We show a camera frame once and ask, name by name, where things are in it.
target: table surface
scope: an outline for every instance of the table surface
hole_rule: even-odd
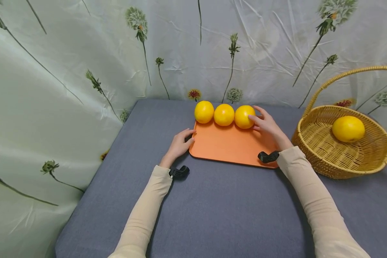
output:
[[[173,136],[194,126],[193,101],[140,100],[58,237],[58,258],[106,258]],[[303,110],[263,106],[291,137]],[[147,257],[314,257],[310,226],[279,169],[197,159],[164,199]],[[353,237],[387,257],[387,167],[349,180],[320,176]]]

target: orange tray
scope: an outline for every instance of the orange tray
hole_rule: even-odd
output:
[[[219,126],[214,121],[207,124],[195,122],[194,144],[189,153],[195,158],[277,168],[277,162],[264,164],[258,158],[260,152],[270,154],[277,146],[269,133],[259,133],[252,129],[241,129],[233,122],[229,126]]]

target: beige sleeve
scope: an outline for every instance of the beige sleeve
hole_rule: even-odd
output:
[[[311,225],[317,258],[370,258],[353,239],[330,193],[298,147],[280,152],[278,165],[289,179]]]
[[[155,166],[136,202],[115,251],[109,258],[145,258],[159,208],[172,184],[169,169]]]

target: woven basket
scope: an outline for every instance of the woven basket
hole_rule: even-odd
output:
[[[334,179],[347,179],[376,173],[387,165],[387,132],[378,123],[345,107],[312,108],[320,92],[333,82],[351,74],[375,70],[387,70],[387,66],[347,71],[329,79],[312,96],[292,143],[299,146],[317,173]],[[366,133],[360,141],[343,143],[334,138],[331,127],[342,116],[354,116],[364,123]]]

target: yellow orange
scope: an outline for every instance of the yellow orange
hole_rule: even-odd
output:
[[[332,132],[339,141],[356,142],[365,134],[365,127],[360,119],[354,116],[343,116],[335,120]]]
[[[214,116],[214,106],[209,101],[200,101],[195,107],[195,119],[199,123],[207,123]]]
[[[240,106],[235,111],[235,123],[239,128],[248,129],[253,127],[254,122],[248,118],[248,115],[255,116],[255,110],[248,105]]]
[[[228,104],[220,104],[214,112],[214,121],[217,125],[228,126],[232,124],[235,117],[235,111]]]

